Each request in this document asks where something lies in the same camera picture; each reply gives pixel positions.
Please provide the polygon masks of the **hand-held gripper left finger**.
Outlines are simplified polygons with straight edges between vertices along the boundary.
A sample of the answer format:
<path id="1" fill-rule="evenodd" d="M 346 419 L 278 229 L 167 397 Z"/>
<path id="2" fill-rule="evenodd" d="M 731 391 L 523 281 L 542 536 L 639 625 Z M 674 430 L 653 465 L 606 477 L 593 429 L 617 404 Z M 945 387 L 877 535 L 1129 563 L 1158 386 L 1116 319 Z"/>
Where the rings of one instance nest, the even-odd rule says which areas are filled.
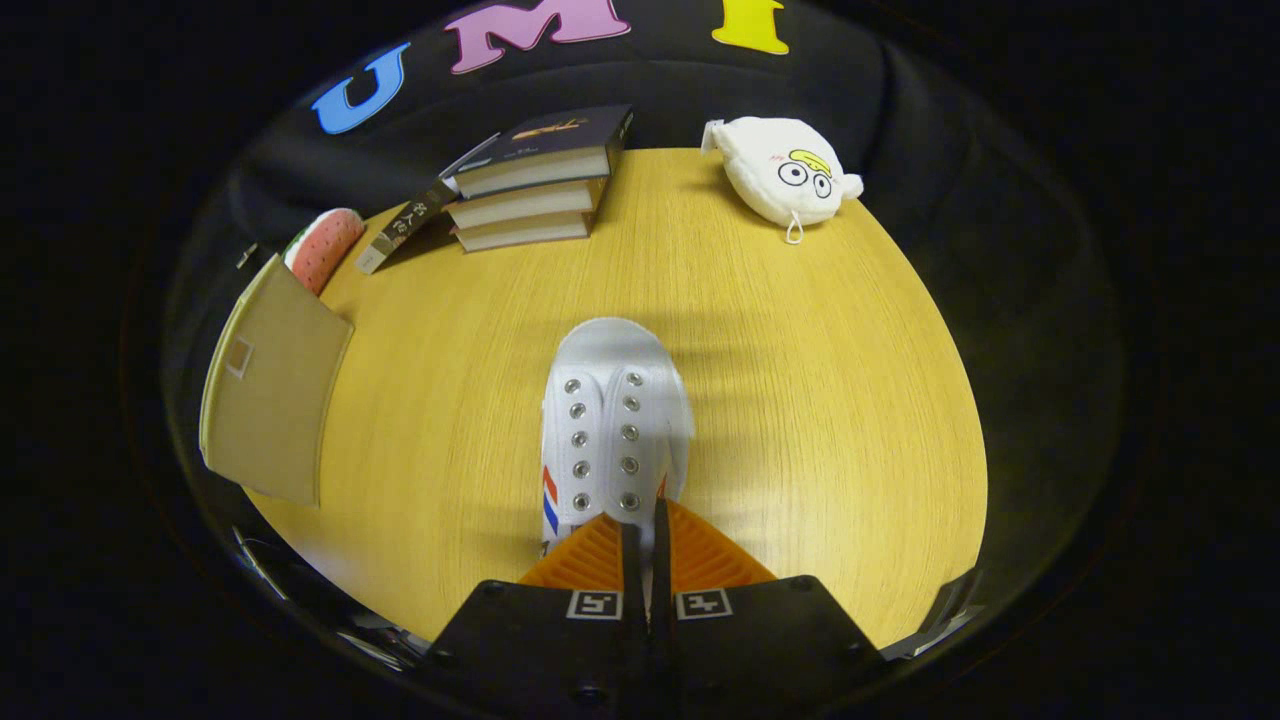
<path id="1" fill-rule="evenodd" d="M 480 582 L 425 657 L 425 685 L 471 719 L 617 719 L 643 670 L 639 530 L 607 515 L 532 582 Z"/>

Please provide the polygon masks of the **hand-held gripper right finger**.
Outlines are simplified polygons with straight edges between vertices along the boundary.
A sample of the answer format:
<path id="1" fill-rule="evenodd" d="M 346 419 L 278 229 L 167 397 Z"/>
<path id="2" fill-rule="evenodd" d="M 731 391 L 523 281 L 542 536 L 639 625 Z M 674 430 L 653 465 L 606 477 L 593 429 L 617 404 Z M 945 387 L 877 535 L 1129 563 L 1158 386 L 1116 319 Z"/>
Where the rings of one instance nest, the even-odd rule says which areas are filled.
<path id="1" fill-rule="evenodd" d="M 817 577 L 778 577 L 705 518 L 666 501 L 654 621 L 681 719 L 823 719 L 886 659 Z"/>

